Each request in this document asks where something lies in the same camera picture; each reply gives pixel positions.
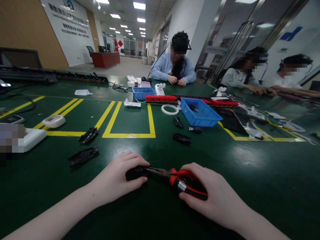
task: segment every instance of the pliers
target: pliers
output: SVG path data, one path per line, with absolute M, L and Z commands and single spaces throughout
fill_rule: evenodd
M 169 183 L 172 187 L 180 190 L 181 192 L 185 192 L 187 194 L 190 194 L 200 200 L 207 200 L 208 194 L 204 192 L 199 192 L 188 185 L 186 185 L 180 178 L 193 178 L 198 179 L 191 171 L 186 170 L 180 170 L 179 172 L 176 171 L 176 169 L 172 168 L 170 171 L 165 169 L 159 169 L 159 168 L 146 168 L 147 171 L 160 176 L 160 177 L 166 177 L 169 178 Z

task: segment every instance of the person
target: person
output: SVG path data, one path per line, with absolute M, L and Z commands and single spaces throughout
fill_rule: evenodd
M 89 212 L 115 201 L 147 182 L 146 177 L 126 180 L 126 172 L 138 165 L 150 166 L 150 163 L 138 153 L 131 151 L 120 153 L 89 184 L 71 193 L 4 239 L 63 238 Z M 208 193 L 207 201 L 180 193 L 180 199 L 189 207 L 210 220 L 238 232 L 246 239 L 288 239 L 264 217 L 249 208 L 220 174 L 196 163 L 184 165 L 181 170 L 191 171 Z
M 296 72 L 299 67 L 306 67 L 312 62 L 313 60 L 310 57 L 303 54 L 286 57 L 281 61 L 278 72 L 264 79 L 262 84 L 265 87 L 270 87 L 281 92 L 308 97 L 320 97 L 320 92 L 303 89 L 291 79 L 292 72 Z
M 256 47 L 246 52 L 243 58 L 228 68 L 221 80 L 221 84 L 227 87 L 247 88 L 259 96 L 267 93 L 267 91 L 269 96 L 276 96 L 277 92 L 275 90 L 267 88 L 266 91 L 265 87 L 256 82 L 252 75 L 252 70 L 255 69 L 257 65 L 265 63 L 267 57 L 267 50 L 263 47 Z
M 170 52 L 161 55 L 151 68 L 151 77 L 157 80 L 168 81 L 184 87 L 196 80 L 196 73 L 192 63 L 185 55 L 189 46 L 188 35 L 178 32 L 172 38 Z

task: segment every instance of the blue sign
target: blue sign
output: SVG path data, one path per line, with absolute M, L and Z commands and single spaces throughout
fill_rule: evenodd
M 71 0 L 63 0 L 63 3 L 66 7 L 70 8 L 72 11 L 74 11 L 74 7 L 73 7 Z
M 102 32 L 102 36 L 103 36 L 103 41 L 104 41 L 104 46 L 106 47 L 107 46 L 107 35 L 105 32 Z
M 298 32 L 300 32 L 302 27 L 297 27 L 292 33 L 291 32 L 286 32 L 285 34 L 282 35 L 280 40 L 285 40 L 287 42 L 290 42 L 295 35 L 297 35 Z

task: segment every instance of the red pliers handle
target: red pliers handle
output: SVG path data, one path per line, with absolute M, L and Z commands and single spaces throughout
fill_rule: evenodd
M 188 185 L 186 185 L 180 178 L 193 178 L 193 179 L 198 179 L 192 172 L 186 171 L 186 170 L 181 170 L 181 171 L 176 171 L 176 169 L 172 168 L 171 170 L 172 176 L 170 177 L 170 185 L 173 186 L 174 188 L 179 189 L 181 192 L 185 192 L 187 194 L 190 194 L 200 200 L 206 201 L 208 199 L 208 194 L 199 192 Z

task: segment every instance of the person's left hand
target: person's left hand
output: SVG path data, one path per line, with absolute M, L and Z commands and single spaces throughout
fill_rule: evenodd
M 179 85 L 179 86 L 181 86 L 181 87 L 184 87 L 184 86 L 187 85 L 187 84 L 186 84 L 186 82 L 185 82 L 183 79 L 180 79 L 177 85 Z
M 96 207 L 113 202 L 141 187 L 148 179 L 139 177 L 132 181 L 126 180 L 126 172 L 138 165 L 150 166 L 138 153 L 122 152 L 102 172 L 85 187 L 92 196 Z
M 277 95 L 277 92 L 272 88 L 268 88 L 267 91 L 269 92 L 268 96 L 270 97 L 274 97 Z

